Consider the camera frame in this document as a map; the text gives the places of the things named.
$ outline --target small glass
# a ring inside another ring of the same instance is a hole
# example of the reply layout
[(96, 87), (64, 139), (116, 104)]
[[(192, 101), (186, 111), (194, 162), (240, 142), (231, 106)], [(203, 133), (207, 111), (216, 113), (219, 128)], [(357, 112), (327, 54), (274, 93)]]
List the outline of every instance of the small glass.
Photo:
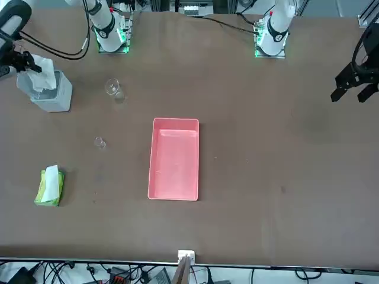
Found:
[(122, 104), (124, 102), (125, 95), (117, 79), (109, 79), (105, 84), (105, 91), (114, 99), (116, 104)]
[(105, 141), (101, 137), (96, 137), (94, 141), (94, 145), (99, 149), (103, 149), (105, 147)]

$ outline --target table surface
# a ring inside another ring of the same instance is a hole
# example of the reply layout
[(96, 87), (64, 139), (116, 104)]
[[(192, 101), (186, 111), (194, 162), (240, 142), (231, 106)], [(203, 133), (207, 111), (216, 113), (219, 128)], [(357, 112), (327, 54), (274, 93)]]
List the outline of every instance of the table surface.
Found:
[[(75, 52), (85, 17), (39, 10), (25, 30)], [(128, 55), (100, 55), (92, 39), (81, 61), (49, 56), (73, 85), (68, 113), (2, 81), (0, 255), (174, 262), (191, 249), (198, 263), (378, 269), (379, 96), (329, 96), (361, 33), (353, 18), (296, 18), (287, 58), (256, 59), (251, 34), (143, 12)], [(197, 202), (147, 198), (155, 117), (201, 123)], [(35, 206), (55, 163), (67, 173), (61, 206)]]

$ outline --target tissue box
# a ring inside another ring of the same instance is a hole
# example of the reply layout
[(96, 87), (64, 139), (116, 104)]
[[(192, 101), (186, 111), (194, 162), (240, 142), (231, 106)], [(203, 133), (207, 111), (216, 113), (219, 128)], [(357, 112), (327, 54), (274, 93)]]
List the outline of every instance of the tissue box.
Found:
[(58, 178), (59, 178), (59, 197), (47, 202), (41, 202), (42, 196), (45, 192), (45, 170), (41, 171), (41, 182), (40, 182), (40, 187), (38, 189), (38, 194), (34, 200), (34, 203), (36, 205), (44, 205), (44, 206), (55, 206), (58, 207), (60, 197), (62, 195), (62, 189), (63, 189), (63, 181), (65, 179), (65, 174), (62, 173), (61, 171), (58, 173)]
[(41, 93), (33, 90), (33, 84), (27, 74), (18, 74), (17, 87), (26, 93), (30, 100), (47, 112), (63, 112), (70, 110), (72, 84), (61, 70), (54, 71), (57, 80), (55, 90), (44, 90)]

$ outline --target green tissue pack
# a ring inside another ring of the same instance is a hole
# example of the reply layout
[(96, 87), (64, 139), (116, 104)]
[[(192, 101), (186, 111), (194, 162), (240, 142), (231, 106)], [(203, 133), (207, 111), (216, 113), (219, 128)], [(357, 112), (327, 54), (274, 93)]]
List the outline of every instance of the green tissue pack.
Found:
[(65, 179), (65, 174), (62, 173), (61, 171), (58, 171), (58, 184), (59, 184), (59, 192), (57, 189), (57, 192), (55, 195), (53, 195), (53, 198), (46, 197), (44, 196), (47, 194), (46, 192), (46, 171), (42, 170), (41, 171), (41, 182), (40, 182), (40, 187), (38, 189), (38, 194), (34, 200), (34, 203), (36, 205), (43, 205), (43, 206), (55, 206), (58, 207), (59, 202), (60, 202), (60, 197), (62, 195), (62, 189), (63, 189), (63, 181)]

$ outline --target pink tray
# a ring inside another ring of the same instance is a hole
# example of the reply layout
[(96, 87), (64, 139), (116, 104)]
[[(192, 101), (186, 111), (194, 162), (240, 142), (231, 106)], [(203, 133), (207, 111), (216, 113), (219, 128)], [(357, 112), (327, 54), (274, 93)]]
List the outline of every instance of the pink tray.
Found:
[(196, 201), (199, 120), (155, 118), (150, 157), (150, 199)]

